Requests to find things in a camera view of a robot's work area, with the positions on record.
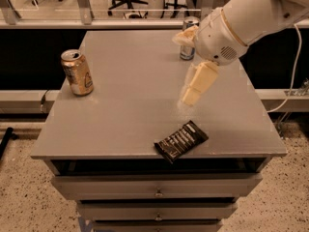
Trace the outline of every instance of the desk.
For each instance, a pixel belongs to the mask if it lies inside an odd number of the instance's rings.
[[[95,90],[65,81],[32,151],[95,228],[217,231],[286,149],[239,61],[192,108],[179,102],[191,62],[178,31],[89,31],[81,46]],[[168,163],[154,142],[194,121],[210,139]]]

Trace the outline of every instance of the can top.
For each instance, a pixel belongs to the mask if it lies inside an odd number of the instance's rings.
[[[64,53],[61,54],[61,59],[65,61],[73,61],[76,59],[79,59],[81,56],[81,52],[78,49],[71,49],[71,50],[66,50]]]
[[[199,24],[200,19],[198,17],[195,17],[195,16],[188,16],[184,19],[183,22],[186,23],[186,24],[196,25],[196,24]]]

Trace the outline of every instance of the black wall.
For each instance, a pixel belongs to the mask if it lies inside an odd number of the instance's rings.
[[[65,79],[60,55],[79,48],[86,30],[0,30],[0,90],[57,90]],[[309,30],[301,30],[303,48],[295,88],[309,77]],[[255,88],[289,88],[298,47],[294,29],[269,35],[241,57]]]

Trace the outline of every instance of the gray tabletop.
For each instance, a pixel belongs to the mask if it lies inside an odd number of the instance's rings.
[[[189,120],[209,140],[183,158],[284,156],[286,149],[239,61],[194,107],[180,102],[193,61],[180,59],[178,33],[88,32],[81,46],[95,90],[77,97],[65,81],[32,151],[35,159],[157,159],[154,142]]]

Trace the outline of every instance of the white cable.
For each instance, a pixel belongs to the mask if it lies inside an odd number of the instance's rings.
[[[273,109],[271,109],[270,111],[268,111],[268,113],[269,113],[269,112],[274,112],[274,111],[279,110],[279,109],[288,101],[288,99],[290,98],[292,89],[293,89],[294,79],[295,79],[295,71],[296,71],[296,66],[297,66],[297,61],[298,61],[298,57],[299,57],[300,50],[301,50],[301,45],[302,45],[302,38],[301,38],[299,29],[298,29],[298,27],[297,27],[296,24],[294,24],[294,28],[295,28],[295,30],[297,31],[299,43],[298,43],[297,55],[296,55],[296,57],[295,57],[294,66],[293,66],[293,72],[292,72],[290,90],[289,90],[289,93],[288,93],[287,98],[286,98],[279,106],[277,106],[276,108],[273,108]]]

